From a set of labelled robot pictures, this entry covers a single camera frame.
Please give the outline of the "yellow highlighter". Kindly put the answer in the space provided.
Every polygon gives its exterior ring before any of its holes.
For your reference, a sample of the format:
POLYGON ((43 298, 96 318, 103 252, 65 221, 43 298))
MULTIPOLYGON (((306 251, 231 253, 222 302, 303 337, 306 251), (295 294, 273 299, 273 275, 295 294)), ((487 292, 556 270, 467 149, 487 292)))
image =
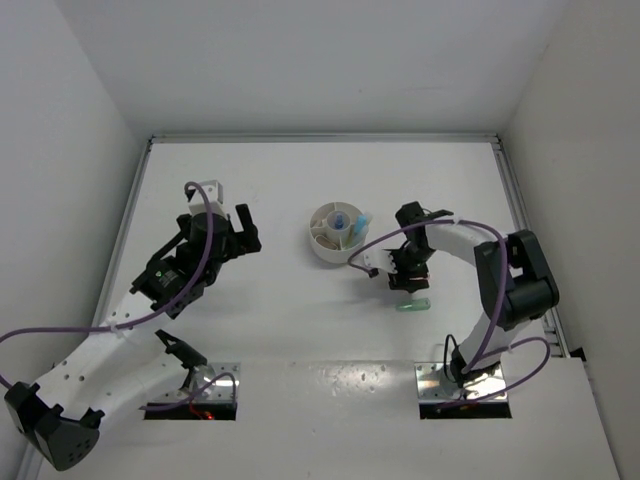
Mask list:
POLYGON ((357 235, 354 232, 351 232, 346 239, 346 242, 343 246, 344 250, 350 250, 355 248, 358 243, 360 242, 360 240, 358 239, 357 235))

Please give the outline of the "blue highlighter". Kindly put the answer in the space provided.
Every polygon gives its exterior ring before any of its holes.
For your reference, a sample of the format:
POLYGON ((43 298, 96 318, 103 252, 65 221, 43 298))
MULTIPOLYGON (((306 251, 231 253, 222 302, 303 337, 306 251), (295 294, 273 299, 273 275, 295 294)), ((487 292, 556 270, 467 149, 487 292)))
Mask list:
POLYGON ((373 215, 370 213, 364 213, 357 217, 352 231, 353 235, 351 237, 351 244, 353 246, 357 246, 366 239, 372 219, 373 215))

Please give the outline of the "clear blue glue bottle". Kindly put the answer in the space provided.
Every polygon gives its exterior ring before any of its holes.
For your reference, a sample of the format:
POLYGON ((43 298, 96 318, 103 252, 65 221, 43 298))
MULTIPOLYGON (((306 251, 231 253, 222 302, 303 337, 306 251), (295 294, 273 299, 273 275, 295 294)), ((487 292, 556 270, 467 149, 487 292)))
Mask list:
POLYGON ((345 217, 341 212, 336 212, 333 218, 332 228, 334 230, 343 230, 345 228, 345 217))

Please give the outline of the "brown white eraser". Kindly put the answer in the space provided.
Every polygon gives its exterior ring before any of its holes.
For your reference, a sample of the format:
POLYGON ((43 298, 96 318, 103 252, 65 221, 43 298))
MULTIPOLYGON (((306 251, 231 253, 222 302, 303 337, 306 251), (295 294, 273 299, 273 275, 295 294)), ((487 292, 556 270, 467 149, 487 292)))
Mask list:
POLYGON ((340 247, 338 244, 332 242, 330 239, 328 239, 326 236, 324 235, 318 235, 315 238, 316 242, 321 245, 323 248, 329 249, 329 250, 339 250, 340 247))

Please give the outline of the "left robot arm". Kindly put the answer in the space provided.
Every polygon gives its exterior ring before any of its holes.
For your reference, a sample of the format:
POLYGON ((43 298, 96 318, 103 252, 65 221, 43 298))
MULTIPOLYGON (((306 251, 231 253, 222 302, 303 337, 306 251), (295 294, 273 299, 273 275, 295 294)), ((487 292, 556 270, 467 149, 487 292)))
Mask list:
POLYGON ((121 303, 64 360, 32 383, 8 385, 4 401, 17 430, 57 471, 84 460, 100 436, 134 410, 180 408, 237 380, 215 370, 167 324, 214 284, 222 265, 261 249, 247 205, 235 231, 219 203, 178 217, 179 232, 157 251, 121 303))

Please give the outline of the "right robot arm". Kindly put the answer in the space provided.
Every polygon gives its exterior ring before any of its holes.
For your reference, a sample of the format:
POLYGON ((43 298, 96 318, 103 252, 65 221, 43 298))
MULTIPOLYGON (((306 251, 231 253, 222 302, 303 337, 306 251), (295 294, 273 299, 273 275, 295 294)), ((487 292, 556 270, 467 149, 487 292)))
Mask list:
POLYGON ((389 251, 395 271, 388 278, 392 290, 414 294, 428 288, 427 262, 438 250, 476 268, 483 312, 443 369, 450 381, 462 386, 494 369, 515 336, 555 307, 560 294, 532 231, 482 238, 484 230, 475 222, 445 224, 451 214, 427 214, 417 201, 396 212, 406 240, 389 251))

